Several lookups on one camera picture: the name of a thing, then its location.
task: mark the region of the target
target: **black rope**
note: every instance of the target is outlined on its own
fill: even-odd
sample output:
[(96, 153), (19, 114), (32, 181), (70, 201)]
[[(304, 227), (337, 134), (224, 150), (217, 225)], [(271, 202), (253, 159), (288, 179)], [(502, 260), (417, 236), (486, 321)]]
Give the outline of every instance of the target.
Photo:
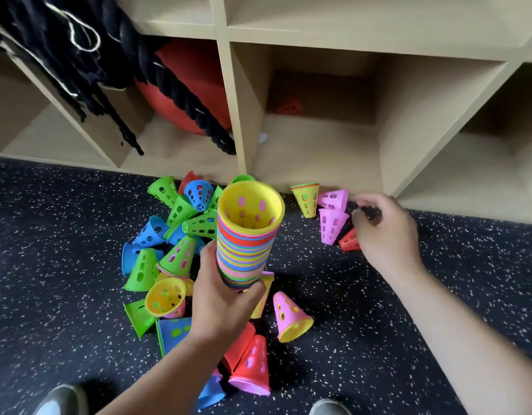
[(235, 154), (235, 141), (218, 120), (202, 104), (183, 82), (162, 63), (148, 46), (145, 37), (139, 34), (130, 18), (117, 5), (116, 0), (87, 0), (96, 19), (109, 36), (118, 42), (131, 62), (139, 81), (150, 82), (187, 116), (195, 121), (224, 153)]

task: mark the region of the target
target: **red ball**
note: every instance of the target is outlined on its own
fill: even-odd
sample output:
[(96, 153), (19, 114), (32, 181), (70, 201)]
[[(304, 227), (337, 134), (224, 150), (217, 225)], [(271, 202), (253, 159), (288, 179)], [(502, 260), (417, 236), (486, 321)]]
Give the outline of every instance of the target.
[[(196, 95), (202, 104), (226, 129), (231, 128), (224, 79), (221, 74), (220, 56), (215, 41), (173, 37), (156, 55)], [(172, 99), (165, 97), (151, 83), (135, 82), (147, 102), (162, 118), (180, 129), (204, 135), (185, 111), (180, 110)]]

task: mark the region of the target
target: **blue cone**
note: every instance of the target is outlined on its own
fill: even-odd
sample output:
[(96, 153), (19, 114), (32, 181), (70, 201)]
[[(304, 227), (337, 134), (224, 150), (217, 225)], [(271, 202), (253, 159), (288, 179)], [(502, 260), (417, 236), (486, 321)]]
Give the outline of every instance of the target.
[(197, 239), (197, 244), (195, 245), (195, 254), (200, 256), (200, 251), (204, 246), (206, 246), (206, 243), (204, 243), (204, 240), (202, 240), (201, 236), (193, 236), (195, 239)]
[(165, 242), (163, 236), (170, 227), (159, 216), (152, 216), (143, 230), (133, 240), (133, 244), (143, 247), (156, 246)]
[(207, 406), (214, 405), (223, 398), (225, 398), (225, 393), (221, 389), (218, 377), (211, 376), (198, 397), (197, 409), (201, 410)]
[(204, 212), (213, 194), (212, 185), (205, 180), (193, 180), (185, 187), (185, 197), (198, 212)]
[[(124, 248), (122, 249), (122, 274), (124, 277), (127, 277), (133, 271), (135, 262), (137, 262), (137, 257), (139, 252), (143, 249), (143, 246), (138, 246), (137, 244), (131, 244), (130, 242), (124, 243)], [(156, 260), (159, 261), (164, 257), (163, 251), (155, 250)]]
[(189, 333), (191, 318), (159, 319), (156, 330), (159, 333), (160, 352), (165, 356)]
[(172, 244), (175, 246), (179, 242), (181, 242), (181, 239), (184, 238), (186, 234), (183, 232), (183, 223), (179, 223), (177, 225), (177, 229), (168, 237), (168, 240), (166, 243)]

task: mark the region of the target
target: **black floor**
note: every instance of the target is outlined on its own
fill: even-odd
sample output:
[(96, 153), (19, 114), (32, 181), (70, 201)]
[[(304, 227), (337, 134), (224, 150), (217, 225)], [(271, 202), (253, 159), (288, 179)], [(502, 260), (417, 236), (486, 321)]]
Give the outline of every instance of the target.
[[(123, 290), (120, 272), (124, 242), (168, 214), (146, 193), (152, 180), (0, 160), (0, 414), (31, 414), (65, 382), (83, 382), (96, 411), (159, 360), (154, 328), (138, 340), (122, 306), (145, 294)], [(286, 200), (272, 290), (316, 323), (281, 344), (268, 303), (256, 327), (271, 396), (226, 389), (203, 412), (307, 414), (331, 396), (354, 414), (465, 413), (383, 279), (359, 252), (320, 243), (318, 220)], [(413, 215), (428, 269), (532, 358), (532, 226)]]

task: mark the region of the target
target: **gray shoe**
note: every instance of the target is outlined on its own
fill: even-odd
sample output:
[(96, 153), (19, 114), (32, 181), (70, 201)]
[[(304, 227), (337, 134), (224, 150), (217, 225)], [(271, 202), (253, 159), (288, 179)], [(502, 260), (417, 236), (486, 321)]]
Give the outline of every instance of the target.
[(85, 392), (81, 387), (62, 384), (51, 390), (33, 415), (89, 415)]
[(334, 399), (320, 399), (310, 410), (309, 415), (352, 415), (345, 405)]

